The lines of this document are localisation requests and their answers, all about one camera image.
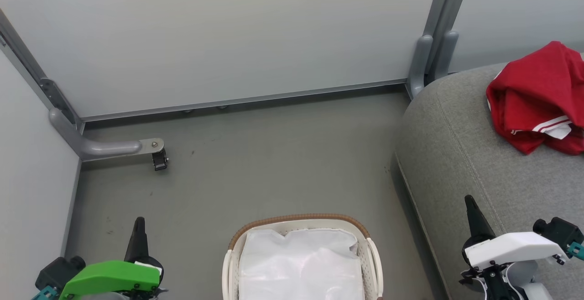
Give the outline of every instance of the gray floor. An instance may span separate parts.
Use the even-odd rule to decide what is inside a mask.
[[[403,92],[337,94],[225,110],[102,123],[94,140],[161,137],[171,159],[83,166],[67,255],[122,260],[134,219],[146,219],[150,254],[165,267],[163,299],[221,299],[221,265],[233,234],[256,219],[343,213],[376,242],[386,299],[442,299],[403,184],[392,136]]]

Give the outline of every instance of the metal bracket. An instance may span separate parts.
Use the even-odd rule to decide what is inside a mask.
[[[432,41],[431,35],[422,36],[417,40],[405,85],[410,99],[413,99],[424,88],[424,72],[432,48]]]
[[[455,30],[450,30],[444,34],[442,42],[438,46],[438,52],[436,52],[436,56],[434,57],[434,62],[430,67],[428,82],[448,75],[448,68],[450,67],[450,61],[452,60],[452,55],[454,54],[458,40],[459,32]]]
[[[71,104],[69,104],[61,90],[59,90],[59,87],[57,86],[55,81],[53,81],[50,78],[44,77],[40,79],[40,81],[38,82],[38,86],[40,86],[40,88],[47,96],[51,104],[55,108],[59,109],[71,124],[74,125],[79,124],[79,116],[77,115],[77,113],[75,113],[75,110],[73,110],[73,107],[71,106]]]
[[[142,154],[153,154],[154,158],[156,153],[163,153],[165,161],[168,161],[164,151],[164,140],[160,138],[128,142],[94,142],[79,134],[59,109],[52,108],[48,113],[48,119],[83,162]],[[165,167],[159,165],[156,170]]]
[[[440,17],[438,17],[438,22],[436,23],[436,28],[434,29],[434,45],[430,50],[430,58],[428,61],[433,63],[436,55],[438,54],[438,46],[442,43],[442,36],[448,33],[449,30],[454,26],[454,21],[456,16],[459,14],[459,9],[463,0],[444,0],[442,4],[442,11],[440,11]],[[430,65],[426,66],[426,73],[430,73]]]

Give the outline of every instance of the white laundry basket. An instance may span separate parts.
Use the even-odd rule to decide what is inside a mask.
[[[383,272],[381,260],[369,232],[359,221],[350,216],[336,214],[309,214],[273,217],[248,223],[239,229],[229,243],[223,260],[221,287],[223,300],[238,300],[240,256],[244,249],[247,233],[257,229],[272,229],[282,235],[299,229],[330,228],[342,229],[357,238],[357,256],[361,260],[363,290],[365,300],[382,300]]]

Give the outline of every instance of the brown basket rim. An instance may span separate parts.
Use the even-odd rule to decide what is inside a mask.
[[[303,215],[288,215],[288,216],[271,217],[271,218],[267,218],[267,219],[261,219],[261,220],[250,222],[247,225],[241,227],[239,229],[239,231],[237,231],[235,233],[235,235],[231,238],[231,242],[229,242],[228,250],[233,250],[236,242],[240,239],[240,237],[246,231],[248,231],[254,227],[258,227],[258,226],[262,226],[262,225],[269,225],[271,223],[278,223],[278,222],[284,222],[284,221],[298,221],[298,220],[309,220],[309,219],[332,219],[332,220],[346,221],[348,223],[352,223],[352,225],[357,227],[357,229],[359,229],[359,231],[361,231],[361,233],[363,234],[363,236],[365,236],[365,238],[370,237],[369,232],[367,231],[365,226],[353,217],[346,216],[346,215],[338,215],[336,213],[307,213],[307,214],[303,214]]]

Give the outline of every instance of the white plastic bag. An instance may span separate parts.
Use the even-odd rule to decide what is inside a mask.
[[[340,229],[250,231],[240,300],[364,300],[357,238]]]

